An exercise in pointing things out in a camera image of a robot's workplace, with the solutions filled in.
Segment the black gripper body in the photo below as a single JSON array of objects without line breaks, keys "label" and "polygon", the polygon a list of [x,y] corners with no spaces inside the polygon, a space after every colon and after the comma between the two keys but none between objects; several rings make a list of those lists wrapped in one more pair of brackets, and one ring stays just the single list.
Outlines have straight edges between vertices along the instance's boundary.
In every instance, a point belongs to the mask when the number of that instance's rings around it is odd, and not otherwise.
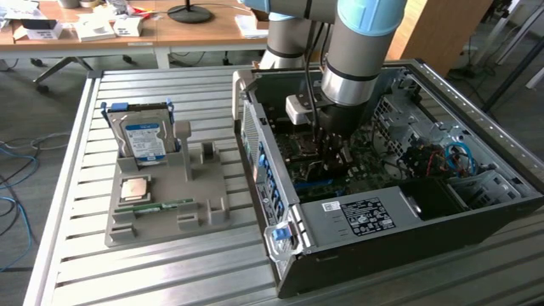
[{"label": "black gripper body", "polygon": [[318,124],[326,135],[349,139],[360,127],[365,104],[342,106],[332,104],[317,112]]}]

